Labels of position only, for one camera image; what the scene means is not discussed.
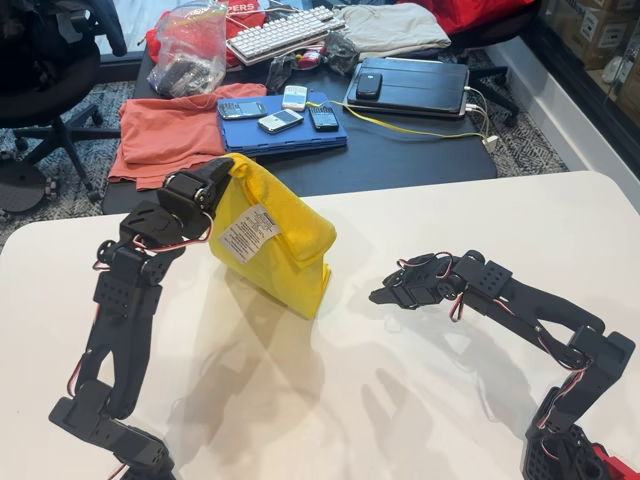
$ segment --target charging cable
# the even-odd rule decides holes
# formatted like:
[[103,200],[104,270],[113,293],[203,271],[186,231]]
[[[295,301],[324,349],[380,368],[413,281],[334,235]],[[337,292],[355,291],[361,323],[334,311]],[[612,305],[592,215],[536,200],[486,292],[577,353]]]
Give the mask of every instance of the charging cable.
[[483,133],[479,133],[479,132],[467,132],[467,133],[456,133],[456,134],[452,134],[452,135],[445,135],[445,134],[442,134],[442,133],[423,132],[423,131],[420,131],[420,130],[411,130],[411,129],[408,129],[408,128],[398,127],[397,125],[393,125],[391,123],[383,122],[382,120],[377,120],[375,118],[371,118],[371,117],[367,117],[365,115],[362,115],[362,114],[354,111],[349,105],[344,104],[342,102],[336,102],[335,100],[325,100],[322,103],[307,102],[307,105],[310,105],[312,107],[321,107],[327,102],[335,103],[336,105],[340,105],[340,106],[346,108],[347,110],[349,110],[349,112],[352,115],[354,115],[355,117],[359,118],[360,120],[364,120],[365,122],[370,122],[370,123],[373,123],[373,124],[378,125],[380,127],[384,127],[384,128],[388,128],[390,130],[394,130],[396,132],[410,133],[412,135],[429,135],[429,136],[437,137],[437,138],[480,137],[480,138],[482,138],[483,143],[487,140],[486,135],[483,134]]

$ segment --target chair base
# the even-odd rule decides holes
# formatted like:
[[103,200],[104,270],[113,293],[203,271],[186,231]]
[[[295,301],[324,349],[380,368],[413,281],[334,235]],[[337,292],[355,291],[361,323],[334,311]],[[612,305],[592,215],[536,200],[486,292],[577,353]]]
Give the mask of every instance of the chair base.
[[89,180],[73,143],[81,140],[120,138],[120,130],[84,127],[89,117],[91,117],[95,125],[102,124],[102,116],[100,112],[98,112],[98,106],[91,105],[66,123],[63,122],[60,117],[57,117],[51,121],[50,127],[23,128],[14,130],[13,134],[16,137],[16,148],[18,150],[26,150],[27,142],[24,140],[25,138],[42,139],[42,142],[23,160],[23,162],[28,162],[31,165],[35,165],[43,160],[54,150],[64,148],[71,159],[71,163],[73,163],[73,166],[78,172],[80,180],[82,180],[82,183],[87,189],[89,200],[96,202],[100,200],[100,194],[94,189]]

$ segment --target white cable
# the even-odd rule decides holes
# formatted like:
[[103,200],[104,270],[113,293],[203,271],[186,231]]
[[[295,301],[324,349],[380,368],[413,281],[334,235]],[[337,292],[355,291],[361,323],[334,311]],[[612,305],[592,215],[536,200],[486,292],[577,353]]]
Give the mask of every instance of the white cable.
[[484,98],[484,95],[482,95],[482,92],[480,92],[480,90],[476,90],[473,87],[464,87],[465,90],[467,91],[472,91],[474,93],[477,93],[478,95],[480,95],[480,97],[482,98],[482,103],[484,103],[484,111],[487,114],[487,122],[489,122],[489,105],[487,104],[487,99]]
[[487,114],[487,112],[482,107],[479,107],[474,103],[467,103],[465,110],[467,112],[480,113],[484,117],[484,119],[482,120],[482,127],[480,127],[480,131],[484,132],[485,137],[488,137],[489,136],[489,115]]

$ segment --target gray carpet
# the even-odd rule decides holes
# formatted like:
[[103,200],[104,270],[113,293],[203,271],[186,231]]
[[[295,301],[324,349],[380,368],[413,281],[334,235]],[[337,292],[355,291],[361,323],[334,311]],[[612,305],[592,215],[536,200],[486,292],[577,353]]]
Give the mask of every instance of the gray carpet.
[[[118,128],[118,108],[133,94],[133,82],[109,83],[97,85],[76,108],[63,116],[67,119],[89,105],[98,105],[104,118],[103,127]],[[16,152],[14,136],[11,130],[0,130],[0,150],[17,153],[17,157],[25,156],[39,140],[29,140],[29,150]],[[78,142],[76,148],[87,174],[94,187],[104,192],[107,186],[107,175],[116,155],[119,140],[93,140]],[[87,199],[86,190],[76,173],[66,152],[58,149],[45,160],[38,163],[38,168],[47,177],[60,179],[58,198],[44,201],[37,210],[26,215],[16,215],[6,224],[0,224],[0,249],[9,236],[18,228],[31,222],[42,220],[58,220],[61,218],[91,217],[100,215],[100,204],[93,204]]]
[[[473,51],[470,54],[469,65],[471,67],[480,67],[489,66],[492,63],[483,51]],[[96,103],[100,106],[100,111],[104,117],[104,126],[117,127],[118,108],[131,96],[133,86],[133,82],[98,85],[65,118],[91,103]],[[495,84],[492,84],[492,86],[511,100],[514,100],[508,86],[499,87]],[[478,105],[482,105],[480,99],[473,99],[473,101]],[[502,121],[506,117],[506,113],[500,107],[489,104],[489,117],[491,120],[490,134],[500,137],[493,154],[500,177],[567,171],[567,167],[558,154],[526,112],[520,113],[518,126],[513,129],[503,125]],[[482,117],[478,114],[473,114],[472,119],[479,129],[482,124]],[[37,142],[37,140],[30,140],[29,148],[35,147]],[[107,184],[107,174],[115,158],[118,141],[79,142],[76,146],[78,155],[84,162],[91,181],[100,192],[104,192]],[[14,137],[10,130],[0,130],[0,150],[15,150]],[[101,213],[100,206],[92,204],[87,199],[80,178],[63,150],[55,151],[46,160],[40,162],[38,167],[46,176],[60,179],[60,194],[56,200],[45,202],[38,210],[24,216],[15,216],[9,223],[0,224],[0,250],[11,233],[28,223],[42,220],[88,217],[100,215]]]

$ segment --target silver phone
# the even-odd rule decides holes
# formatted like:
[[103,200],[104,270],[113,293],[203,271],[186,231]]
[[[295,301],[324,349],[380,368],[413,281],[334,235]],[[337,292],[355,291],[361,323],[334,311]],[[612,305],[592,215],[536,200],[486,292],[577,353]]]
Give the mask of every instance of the silver phone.
[[261,118],[258,120],[258,125],[266,132],[278,133],[294,125],[298,125],[302,120],[304,120],[302,115],[287,108]]

